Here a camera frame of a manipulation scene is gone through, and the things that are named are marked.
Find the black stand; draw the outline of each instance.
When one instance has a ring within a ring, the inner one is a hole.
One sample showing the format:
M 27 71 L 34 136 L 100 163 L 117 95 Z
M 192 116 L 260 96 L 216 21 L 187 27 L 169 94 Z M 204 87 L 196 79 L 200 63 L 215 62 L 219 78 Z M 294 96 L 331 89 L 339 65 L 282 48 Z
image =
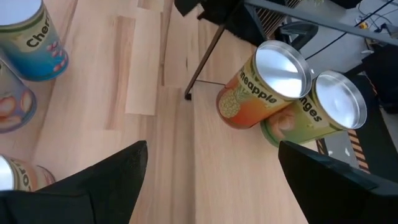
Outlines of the black stand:
M 276 3 L 273 3 L 273 2 L 270 2 L 270 1 L 265 1 L 265 0 L 243 0 L 243 1 L 238 2 L 237 5 L 234 7 L 234 9 L 226 17 L 225 23 L 219 26 L 216 34 L 213 37 L 213 40 L 211 41 L 211 44 L 209 45 L 209 47 L 206 50 L 205 55 L 201 59 L 197 70 L 193 74 L 192 79 L 190 80 L 187 88 L 185 89 L 184 98 L 186 100 L 191 100 L 192 99 L 190 91 L 191 91 L 193 85 L 195 84 L 200 72 L 203 70 L 203 67 L 205 66 L 207 60 L 209 59 L 210 54 L 214 50 L 214 47 L 218 43 L 221 35 L 223 34 L 226 25 L 230 22 L 230 20 L 233 17 L 234 13 L 239 8 L 239 6 L 241 6 L 241 4 L 246 4 L 248 6 L 252 6 L 252 7 L 256 7 L 256 8 L 268 9 L 268 10 L 275 11 L 275 12 L 280 13 L 280 14 L 284 14 L 286 16 L 294 17 L 296 19 L 300 19 L 300 20 L 303 20 L 303 21 L 310 22 L 312 24 L 316 24 L 318 26 L 328 27 L 328 28 L 331 28 L 331 29 L 334 29 L 334 30 L 338 30 L 338 31 L 342 31 L 342 32 L 345 32 L 345 33 L 348 33 L 348 34 L 353 34 L 353 35 L 357 35 L 357 36 L 360 36 L 360 37 L 374 39 L 374 40 L 378 40 L 380 42 L 384 42 L 384 43 L 387 43 L 387 44 L 398 46 L 398 40 L 397 39 L 392 39 L 390 37 L 386 37 L 383 34 L 376 34 L 376 33 L 370 32 L 368 30 L 362 30 L 362 29 L 359 29 L 357 27 L 351 27 L 351 26 L 348 26 L 346 24 L 342 24 L 342 23 L 339 23 L 339 22 L 329 21 L 328 19 L 325 19 L 323 17 L 315 16 L 315 15 L 312 15 L 312 14 L 309 14 L 309 13 L 306 13 L 306 12 L 302 12 L 302 11 L 299 11 L 297 9 L 292 9 L 292 8 L 289 8 L 289 7 L 286 7 L 286 6 L 282 6 L 280 4 L 276 4 Z

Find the metal can lid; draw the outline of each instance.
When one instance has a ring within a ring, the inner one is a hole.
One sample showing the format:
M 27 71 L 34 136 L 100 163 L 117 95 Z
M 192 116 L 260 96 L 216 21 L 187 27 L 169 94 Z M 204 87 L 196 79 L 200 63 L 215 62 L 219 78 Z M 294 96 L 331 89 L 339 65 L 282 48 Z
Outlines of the metal can lid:
M 297 99 L 311 90 L 310 68 L 292 46 L 277 40 L 265 41 L 258 47 L 255 60 L 264 83 L 278 94 Z
M 0 190 L 14 190 L 14 174 L 3 156 L 0 156 Z
M 315 80 L 317 98 L 329 117 L 347 129 L 360 128 L 368 112 L 359 89 L 344 75 L 325 71 Z
M 0 0 L 0 26 L 27 21 L 41 5 L 42 0 Z

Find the pineapple illustration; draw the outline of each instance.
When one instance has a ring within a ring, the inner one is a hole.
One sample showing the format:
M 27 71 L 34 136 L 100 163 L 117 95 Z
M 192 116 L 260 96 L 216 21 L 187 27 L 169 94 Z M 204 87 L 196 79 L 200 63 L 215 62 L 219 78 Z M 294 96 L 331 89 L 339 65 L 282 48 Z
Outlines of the pineapple illustration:
M 241 110 L 241 103 L 250 97 L 250 92 L 246 91 L 241 85 L 235 89 L 227 90 L 218 102 L 220 113 L 225 118 L 232 118 Z

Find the yellow black warning stripe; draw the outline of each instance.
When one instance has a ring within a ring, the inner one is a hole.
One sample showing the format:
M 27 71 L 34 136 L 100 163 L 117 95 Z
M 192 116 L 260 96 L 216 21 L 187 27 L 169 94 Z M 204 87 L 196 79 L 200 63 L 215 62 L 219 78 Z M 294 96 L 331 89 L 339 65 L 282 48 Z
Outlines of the yellow black warning stripe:
M 326 148 L 325 139 L 317 139 L 316 142 L 317 142 L 318 152 L 322 155 L 329 156 L 328 149 Z
M 368 163 L 366 162 L 366 158 L 362 151 L 361 143 L 358 139 L 358 136 L 356 135 L 356 131 L 355 130 L 347 130 L 347 132 L 348 132 L 349 140 L 351 141 L 351 146 L 354 149 L 355 158 L 358 161 L 359 168 L 362 171 L 370 174 L 369 166 L 368 166 Z
M 371 84 L 374 95 L 377 96 L 376 87 L 374 87 L 372 81 L 369 79 L 369 77 L 367 75 L 365 75 L 365 77 L 368 79 L 369 83 Z

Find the pineapple can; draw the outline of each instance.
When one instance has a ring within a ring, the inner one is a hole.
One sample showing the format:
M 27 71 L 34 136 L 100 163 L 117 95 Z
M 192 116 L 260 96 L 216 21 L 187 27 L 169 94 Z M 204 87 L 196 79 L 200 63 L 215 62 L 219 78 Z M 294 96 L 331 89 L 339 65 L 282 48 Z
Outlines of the pineapple can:
M 218 93 L 216 107 L 227 124 L 246 129 L 305 96 L 311 84 L 310 69 L 300 53 L 270 40 Z
M 68 54 L 42 0 L 0 0 L 0 49 L 20 78 L 43 81 L 68 67 Z
M 0 155 L 0 190 L 36 191 L 55 182 L 45 168 Z
M 358 129 L 366 121 L 366 104 L 357 87 L 344 75 L 326 71 L 313 81 L 310 93 L 261 122 L 263 135 L 303 144 L 344 129 Z

